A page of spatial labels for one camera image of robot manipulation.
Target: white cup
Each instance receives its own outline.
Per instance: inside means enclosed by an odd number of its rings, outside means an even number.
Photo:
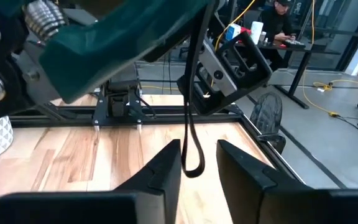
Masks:
[[[258,44],[259,37],[262,33],[263,26],[264,26],[263,22],[257,22],[257,21],[252,22],[250,36],[251,36],[251,39],[254,42],[254,44]]]

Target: man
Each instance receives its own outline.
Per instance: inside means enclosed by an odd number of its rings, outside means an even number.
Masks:
[[[291,2],[292,0],[274,0],[273,7],[260,13],[258,21],[264,23],[262,30],[266,32],[266,38],[268,38],[269,42],[283,42],[287,39],[295,40],[295,33],[287,14]],[[279,68],[288,67],[278,53],[278,50],[260,49],[260,52],[266,59],[272,62],[270,68],[273,72]],[[252,66],[250,63],[252,63],[252,59],[248,58],[248,66]]]

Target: wooden floor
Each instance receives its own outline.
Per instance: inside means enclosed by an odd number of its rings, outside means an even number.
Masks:
[[[144,96],[151,105],[182,105],[181,96]],[[85,96],[74,105],[92,105]],[[269,163],[237,124],[198,124],[206,168],[195,179],[181,181],[177,223],[231,223],[219,182],[216,141],[226,139]],[[142,168],[172,139],[183,139],[184,125],[136,128],[25,128],[14,130],[12,146],[0,155],[0,195],[26,191],[111,190]],[[188,168],[198,155],[190,141]]]

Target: standing desk leg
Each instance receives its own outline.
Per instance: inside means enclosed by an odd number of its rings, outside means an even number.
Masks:
[[[303,73],[306,70],[306,66],[308,65],[308,62],[311,57],[311,52],[305,52],[301,64],[299,65],[298,71],[296,72],[295,78],[292,81],[290,91],[286,91],[282,86],[280,85],[274,85],[276,89],[278,89],[280,92],[282,92],[284,95],[289,97],[289,99],[293,100],[295,103],[297,103],[299,106],[301,106],[303,109],[309,109],[309,106],[302,102],[300,99],[298,99],[294,94],[295,90],[299,85],[299,82],[302,78]]]

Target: gray floor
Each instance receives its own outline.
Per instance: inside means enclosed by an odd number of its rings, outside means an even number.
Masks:
[[[142,82],[143,92],[149,94],[170,94],[168,63],[163,62],[149,65],[138,63],[140,79],[162,80],[162,82]],[[171,80],[177,80],[183,75],[184,66],[181,63],[171,63]],[[296,71],[275,72],[270,84],[285,85],[289,88]],[[358,83],[335,83],[333,91],[320,93],[311,88],[313,82],[327,83],[330,80],[347,79],[358,81],[358,77],[350,77],[338,72],[308,72],[304,91],[306,96],[315,104],[335,111],[341,116],[358,118]],[[172,94],[180,94],[176,83],[172,84]],[[314,188],[358,188],[358,130],[343,121],[331,118],[327,113],[313,106],[304,110],[282,95],[274,87],[259,88],[250,96],[257,99],[266,92],[274,92],[283,101],[282,127],[295,138],[287,138],[283,156],[299,173],[302,179]],[[302,87],[295,93],[299,99],[307,102]],[[250,115],[254,104],[247,98],[237,102],[245,114]],[[348,119],[357,124],[358,120]]]

